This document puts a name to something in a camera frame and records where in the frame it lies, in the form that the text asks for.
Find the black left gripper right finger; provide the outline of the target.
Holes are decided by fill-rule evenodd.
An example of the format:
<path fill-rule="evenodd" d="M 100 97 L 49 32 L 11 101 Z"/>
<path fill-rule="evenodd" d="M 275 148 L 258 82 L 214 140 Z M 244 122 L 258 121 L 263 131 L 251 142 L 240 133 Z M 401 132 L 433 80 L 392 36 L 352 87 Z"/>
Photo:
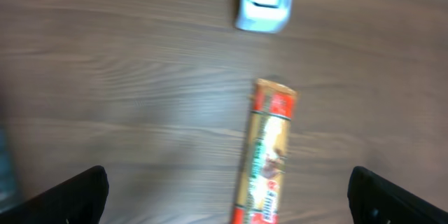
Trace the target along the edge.
<path fill-rule="evenodd" d="M 353 168 L 347 197 L 354 224 L 447 224 L 447 212 L 362 166 Z"/>

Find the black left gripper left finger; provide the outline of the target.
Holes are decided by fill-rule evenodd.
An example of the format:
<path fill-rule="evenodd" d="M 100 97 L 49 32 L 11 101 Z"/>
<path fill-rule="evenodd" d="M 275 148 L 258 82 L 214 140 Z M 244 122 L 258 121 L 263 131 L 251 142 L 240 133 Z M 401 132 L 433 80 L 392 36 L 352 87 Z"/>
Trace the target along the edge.
<path fill-rule="evenodd" d="M 105 168 L 93 166 L 1 214 L 1 224 L 98 224 L 109 195 Z"/>

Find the orange spaghetti packet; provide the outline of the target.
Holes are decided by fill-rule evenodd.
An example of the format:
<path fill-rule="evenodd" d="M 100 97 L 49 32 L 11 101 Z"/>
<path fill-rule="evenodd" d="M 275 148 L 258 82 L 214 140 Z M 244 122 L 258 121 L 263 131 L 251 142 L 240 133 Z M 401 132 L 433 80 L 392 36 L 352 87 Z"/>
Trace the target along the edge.
<path fill-rule="evenodd" d="M 231 224 L 278 222 L 288 135 L 298 93 L 271 80 L 255 82 Z"/>

